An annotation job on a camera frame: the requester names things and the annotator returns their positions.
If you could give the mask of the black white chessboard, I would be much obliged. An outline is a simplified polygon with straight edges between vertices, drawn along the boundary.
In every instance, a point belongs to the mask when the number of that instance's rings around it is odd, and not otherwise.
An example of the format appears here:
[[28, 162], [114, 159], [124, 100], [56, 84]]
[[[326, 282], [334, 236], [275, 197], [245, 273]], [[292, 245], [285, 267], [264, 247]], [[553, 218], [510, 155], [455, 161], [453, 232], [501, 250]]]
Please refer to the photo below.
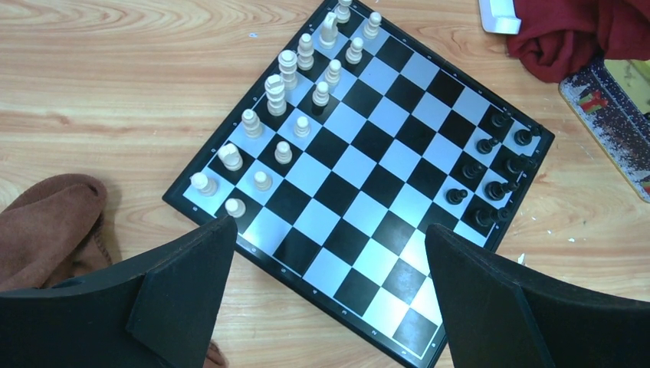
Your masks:
[[494, 251], [554, 135], [358, 1], [325, 1], [164, 194], [406, 367], [446, 342], [439, 223]]

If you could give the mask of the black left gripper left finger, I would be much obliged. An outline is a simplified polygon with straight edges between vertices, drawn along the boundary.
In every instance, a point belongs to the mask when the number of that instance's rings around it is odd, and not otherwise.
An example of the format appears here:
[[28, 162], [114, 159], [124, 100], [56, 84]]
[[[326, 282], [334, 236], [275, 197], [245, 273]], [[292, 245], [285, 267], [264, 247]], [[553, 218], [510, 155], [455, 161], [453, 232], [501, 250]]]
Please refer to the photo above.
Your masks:
[[3, 367], [200, 367], [238, 227], [214, 219], [45, 289], [1, 294]]

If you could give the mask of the yellow metal tin tray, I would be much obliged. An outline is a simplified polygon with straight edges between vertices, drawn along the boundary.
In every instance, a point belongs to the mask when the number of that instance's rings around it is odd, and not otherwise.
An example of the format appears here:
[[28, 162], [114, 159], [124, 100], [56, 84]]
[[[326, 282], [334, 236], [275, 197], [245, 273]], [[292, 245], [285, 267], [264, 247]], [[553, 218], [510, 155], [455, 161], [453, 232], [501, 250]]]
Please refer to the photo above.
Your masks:
[[649, 201], [649, 62], [596, 58], [559, 92], [638, 196]]

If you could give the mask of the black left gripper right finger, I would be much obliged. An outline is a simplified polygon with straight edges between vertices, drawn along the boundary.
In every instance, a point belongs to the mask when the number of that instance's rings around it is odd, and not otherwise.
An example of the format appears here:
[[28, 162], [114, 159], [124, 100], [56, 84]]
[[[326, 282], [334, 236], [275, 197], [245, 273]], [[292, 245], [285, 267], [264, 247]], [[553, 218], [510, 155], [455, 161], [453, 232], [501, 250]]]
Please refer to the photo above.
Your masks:
[[649, 305], [557, 280], [430, 225], [425, 249], [456, 367], [647, 367]]

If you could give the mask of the black pieces set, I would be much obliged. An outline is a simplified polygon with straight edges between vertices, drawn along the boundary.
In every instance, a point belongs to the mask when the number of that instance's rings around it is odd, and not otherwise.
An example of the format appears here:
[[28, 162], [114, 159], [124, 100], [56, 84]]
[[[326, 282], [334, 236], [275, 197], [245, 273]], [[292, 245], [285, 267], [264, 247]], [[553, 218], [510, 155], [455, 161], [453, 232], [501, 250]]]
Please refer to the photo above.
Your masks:
[[511, 205], [515, 193], [540, 162], [543, 127], [510, 111], [489, 107], [468, 148], [484, 171], [477, 195], [499, 209]]

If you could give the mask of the black chess piece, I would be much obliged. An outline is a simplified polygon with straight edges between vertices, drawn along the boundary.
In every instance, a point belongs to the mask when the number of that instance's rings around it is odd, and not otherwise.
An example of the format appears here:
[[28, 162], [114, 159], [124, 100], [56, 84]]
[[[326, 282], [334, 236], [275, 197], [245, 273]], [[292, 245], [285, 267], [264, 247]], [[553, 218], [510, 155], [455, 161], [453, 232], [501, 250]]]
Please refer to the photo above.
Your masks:
[[479, 163], [467, 163], [462, 166], [461, 173], [466, 179], [475, 179], [484, 171], [484, 166]]
[[520, 154], [519, 156], [512, 156], [506, 159], [504, 168], [512, 175], [519, 175], [520, 173], [528, 170], [535, 169], [537, 162], [531, 156]]
[[445, 199], [450, 205], [459, 205], [468, 196], [468, 191], [465, 189], [449, 189], [445, 193]]
[[493, 148], [497, 146], [500, 141], [494, 137], [483, 138], [477, 141], [475, 147], [478, 153], [487, 155], [492, 152]]

